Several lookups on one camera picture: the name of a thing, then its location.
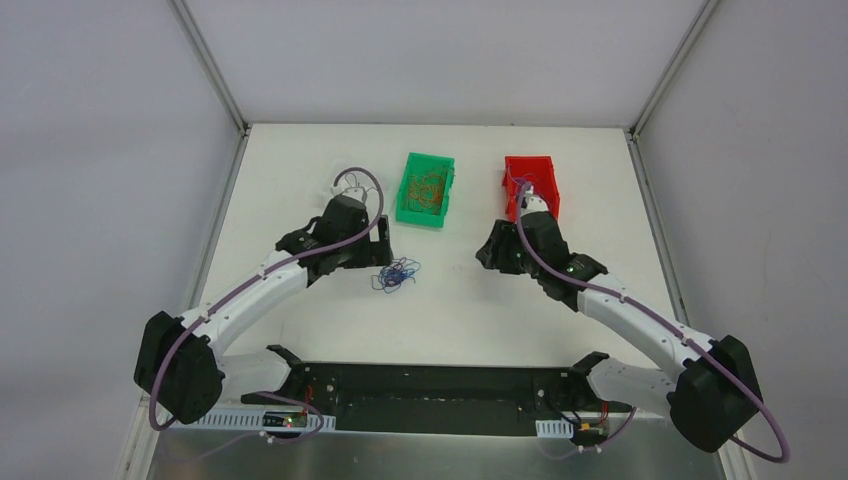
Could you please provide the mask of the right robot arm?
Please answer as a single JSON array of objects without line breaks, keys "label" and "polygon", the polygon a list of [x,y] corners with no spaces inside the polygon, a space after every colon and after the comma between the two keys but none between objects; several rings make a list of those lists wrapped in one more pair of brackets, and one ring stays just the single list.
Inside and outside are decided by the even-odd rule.
[{"label": "right robot arm", "polygon": [[497,220],[476,259],[488,270],[527,274],[551,299],[594,319],[653,363],[642,368],[607,354],[586,356],[582,374],[567,384],[569,400],[583,410],[617,401],[669,418],[696,448],[713,453],[758,412],[762,393],[747,346],[720,340],[636,306],[632,292],[589,255],[570,251],[548,212]]}]

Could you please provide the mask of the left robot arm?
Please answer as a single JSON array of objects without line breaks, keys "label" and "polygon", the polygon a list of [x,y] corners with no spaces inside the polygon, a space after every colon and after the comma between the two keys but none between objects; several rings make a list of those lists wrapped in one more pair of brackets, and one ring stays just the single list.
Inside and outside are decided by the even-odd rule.
[{"label": "left robot arm", "polygon": [[191,424],[219,401],[268,391],[281,404],[297,402],[305,378],[280,347],[228,354],[249,327],[276,306],[339,268],[383,267],[392,260],[389,219],[369,216],[365,203],[333,197],[306,227],[285,234],[258,267],[219,298],[178,316],[160,311],[145,325],[134,382]]}]

